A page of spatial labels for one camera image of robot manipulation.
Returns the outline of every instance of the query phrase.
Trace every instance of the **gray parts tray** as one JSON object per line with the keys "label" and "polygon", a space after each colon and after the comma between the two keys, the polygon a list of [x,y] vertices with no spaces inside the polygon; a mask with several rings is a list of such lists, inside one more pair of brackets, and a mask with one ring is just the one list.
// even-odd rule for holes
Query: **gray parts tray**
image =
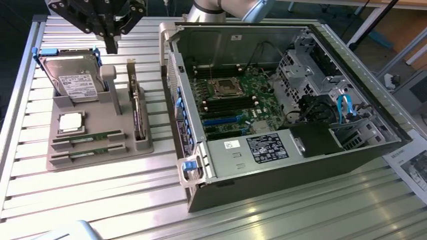
{"label": "gray parts tray", "polygon": [[[99,101],[82,102],[75,104],[72,107],[59,108],[54,104],[52,118],[51,118],[51,132],[48,139],[48,152],[46,168],[48,171],[58,171],[62,169],[100,163],[111,160],[128,160],[135,159],[143,154],[154,152],[154,142],[148,123],[147,105],[144,98],[144,90],[140,88],[140,107],[142,107],[142,118],[143,128],[146,131],[146,139],[135,139],[135,128],[134,128],[134,111],[132,102],[130,101],[128,89],[116,90],[118,100],[122,109],[122,115],[116,115],[114,103],[111,101],[100,103]],[[79,143],[62,142],[58,146],[59,139],[67,139],[68,137],[60,137],[59,135],[59,117],[64,113],[80,112],[83,114],[83,126],[84,133],[82,135],[90,135],[110,131],[120,131],[119,134],[108,135],[108,138],[94,141],[84,141]],[[100,150],[111,148],[102,154],[88,154],[80,157],[70,157],[74,153],[91,152],[91,150]]]}

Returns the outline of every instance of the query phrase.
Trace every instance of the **motherboard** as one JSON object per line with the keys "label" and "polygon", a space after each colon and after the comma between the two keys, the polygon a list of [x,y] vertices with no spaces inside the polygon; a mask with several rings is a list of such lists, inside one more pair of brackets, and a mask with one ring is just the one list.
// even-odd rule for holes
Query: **motherboard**
{"label": "motherboard", "polygon": [[284,122],[268,76],[258,69],[240,76],[191,82],[208,140],[275,131]]}

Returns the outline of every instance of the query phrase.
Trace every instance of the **hard drive label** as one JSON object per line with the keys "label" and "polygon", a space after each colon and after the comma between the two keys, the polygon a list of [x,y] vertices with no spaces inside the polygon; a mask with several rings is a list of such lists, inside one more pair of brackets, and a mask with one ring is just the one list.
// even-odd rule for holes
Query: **hard drive label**
{"label": "hard drive label", "polygon": [[263,164],[290,157],[278,133],[248,137],[246,140],[256,163]]}
{"label": "hard drive label", "polygon": [[96,87],[90,74],[59,77],[62,85],[71,99],[96,97]]}

